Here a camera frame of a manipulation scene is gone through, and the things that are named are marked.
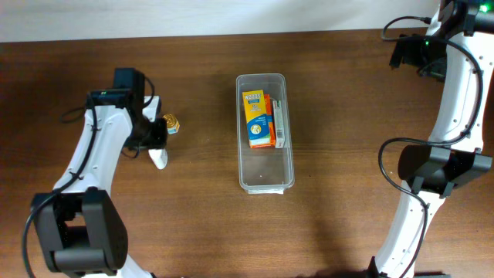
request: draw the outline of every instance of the clear plastic container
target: clear plastic container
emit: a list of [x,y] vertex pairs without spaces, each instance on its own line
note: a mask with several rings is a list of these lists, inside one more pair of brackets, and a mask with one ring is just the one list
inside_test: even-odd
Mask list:
[[[283,148],[250,148],[243,92],[264,90],[272,101],[281,100],[285,127]],[[285,77],[278,73],[248,74],[237,78],[237,138],[240,185],[250,194],[282,194],[295,182]]]

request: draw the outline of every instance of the white wall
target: white wall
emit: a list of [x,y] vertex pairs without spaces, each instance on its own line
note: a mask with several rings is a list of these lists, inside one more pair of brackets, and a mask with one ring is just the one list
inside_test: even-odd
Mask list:
[[0,41],[378,29],[398,16],[433,16],[437,7],[438,0],[0,0]]

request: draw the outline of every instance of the orange box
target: orange box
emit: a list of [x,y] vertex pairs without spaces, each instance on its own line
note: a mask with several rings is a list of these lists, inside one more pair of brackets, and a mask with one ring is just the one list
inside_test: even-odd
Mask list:
[[276,146],[276,136],[275,136],[275,125],[272,122],[272,109],[271,109],[271,98],[268,94],[264,95],[264,102],[266,103],[266,115],[268,116],[268,126],[269,126],[269,134],[271,135],[271,139],[269,140],[269,144],[258,144],[255,146],[251,146],[251,148],[258,147],[274,147]]

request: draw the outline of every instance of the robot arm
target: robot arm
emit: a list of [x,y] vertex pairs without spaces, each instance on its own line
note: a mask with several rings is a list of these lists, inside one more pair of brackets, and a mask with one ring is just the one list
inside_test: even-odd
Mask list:
[[[446,3],[443,1],[442,6],[432,19],[427,33],[428,36],[444,36],[467,49],[482,68],[480,74],[483,77],[484,89],[479,115],[473,123],[474,126],[468,137],[451,145],[450,148],[408,146],[401,154],[398,174],[403,180],[402,188],[414,192],[428,205],[428,223],[425,231],[427,231],[435,213],[444,203],[445,198],[450,196],[452,189],[459,188],[486,173],[492,165],[490,157],[480,155],[483,148],[482,119],[492,77],[492,62],[494,61],[491,51],[494,48],[494,14],[492,12],[487,14],[488,11],[486,8],[479,8],[479,4],[466,4],[462,1],[448,1]],[[478,15],[479,12],[486,13],[486,15],[478,16],[482,19],[482,26],[477,29],[475,26],[478,24],[475,23],[475,16],[471,18],[469,16]],[[491,24],[487,24],[486,19],[489,19]],[[458,29],[457,25],[473,26],[473,32]],[[420,52],[422,52],[424,51],[423,47],[428,47],[429,43],[420,42],[418,45]],[[401,45],[400,47],[402,53],[407,53],[405,55],[418,51],[413,49],[404,51],[403,47],[407,46]],[[429,141],[432,142],[450,141],[459,137],[471,124],[474,106],[478,101],[478,78],[476,74],[479,73],[475,71],[472,61],[451,46],[445,47],[445,52],[447,53],[447,75],[445,76],[445,88],[438,119],[429,138]],[[400,63],[402,61],[405,63],[417,61],[411,57],[414,55],[403,57],[400,59]],[[438,68],[429,70],[435,71],[435,73],[429,74],[431,76],[441,76],[444,72]],[[414,277],[414,262],[412,261],[419,246],[423,226],[424,208],[421,203],[416,198],[401,193],[398,210],[390,232],[377,256],[371,261],[367,275],[369,277],[390,278]]]
[[[74,278],[153,277],[127,255],[127,230],[110,200],[123,147],[148,149],[158,168],[166,165],[166,122],[157,119],[161,102],[155,96],[144,98],[144,80],[135,69],[116,69],[113,89],[93,91],[88,96],[96,111],[97,131],[86,166],[34,218],[46,265],[52,272]],[[93,136],[93,115],[88,109],[76,151],[54,191],[77,175],[74,169],[83,163]],[[50,196],[52,193],[37,194],[32,207]],[[68,225],[75,217],[84,218],[85,225]]]

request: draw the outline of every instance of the wood grain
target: wood grain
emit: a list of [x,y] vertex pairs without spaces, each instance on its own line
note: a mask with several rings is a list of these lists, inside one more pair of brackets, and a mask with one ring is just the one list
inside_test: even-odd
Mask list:
[[[109,87],[115,67],[146,73],[162,110],[181,123],[165,170],[147,155],[122,157],[113,180],[130,254],[159,277],[366,269],[399,197],[381,177],[377,150],[390,137],[426,138],[443,87],[411,67],[391,71],[394,45],[377,30],[0,47],[1,277],[25,276],[20,239],[29,203],[51,190],[79,139],[82,124],[59,124],[59,115],[88,90]],[[296,183],[285,195],[247,195],[239,186],[235,78],[246,73],[286,77]],[[494,154],[493,112],[490,100],[485,154]],[[394,173],[401,147],[386,153]],[[492,276],[493,182],[488,174],[454,192],[429,229],[418,271]],[[38,277],[61,277],[47,271],[33,230],[29,254]]]

